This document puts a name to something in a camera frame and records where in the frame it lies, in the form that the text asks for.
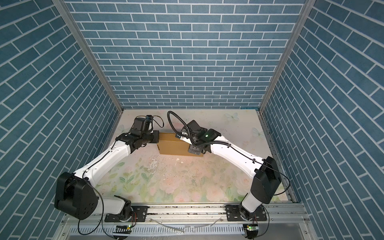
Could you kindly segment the brown cardboard paper box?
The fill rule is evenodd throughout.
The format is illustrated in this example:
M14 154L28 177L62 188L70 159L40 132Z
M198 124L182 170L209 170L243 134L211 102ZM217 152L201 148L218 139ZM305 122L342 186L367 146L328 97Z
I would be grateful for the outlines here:
M159 133L157 146L161 155L203 157L202 153L190 153L190 144L180 140L176 134L172 133Z

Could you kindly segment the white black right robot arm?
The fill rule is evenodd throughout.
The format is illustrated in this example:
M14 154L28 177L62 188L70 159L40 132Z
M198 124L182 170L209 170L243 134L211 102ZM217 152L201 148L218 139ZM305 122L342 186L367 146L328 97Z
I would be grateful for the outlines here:
M253 219L261 205L269 204L282 182L282 174L275 159L263 159L250 154L231 143L218 131L202 128L194 120L177 133L177 138L190 144L189 152L209 152L222 157L252 179L250 190L239 205L239 212L244 220Z

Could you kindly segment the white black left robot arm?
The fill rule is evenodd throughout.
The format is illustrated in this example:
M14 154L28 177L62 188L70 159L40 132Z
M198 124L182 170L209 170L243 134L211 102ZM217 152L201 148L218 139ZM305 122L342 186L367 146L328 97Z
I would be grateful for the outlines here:
M159 142L154 122L152 115L136 117L131 129L117 136L99 156L73 173L62 173L57 179L55 208L78 220L92 215L111 215L120 222L130 221L131 201L120 196L102 197L96 186L122 159L147 144Z

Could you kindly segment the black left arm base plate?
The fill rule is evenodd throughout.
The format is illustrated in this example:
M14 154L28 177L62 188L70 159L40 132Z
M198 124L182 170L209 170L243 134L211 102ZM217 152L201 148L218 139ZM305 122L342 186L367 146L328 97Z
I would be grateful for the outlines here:
M131 206L128 213L120 213L118 215L107 214L106 223L143 223L146 221L148 206Z

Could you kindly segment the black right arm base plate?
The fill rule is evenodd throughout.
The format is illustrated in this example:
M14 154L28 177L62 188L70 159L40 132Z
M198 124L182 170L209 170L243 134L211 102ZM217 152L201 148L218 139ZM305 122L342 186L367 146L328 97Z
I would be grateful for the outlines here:
M239 205L225 205L224 207L227 214L227 221L266 221L267 215L263 206L259 206L254 212L247 211L241 204Z

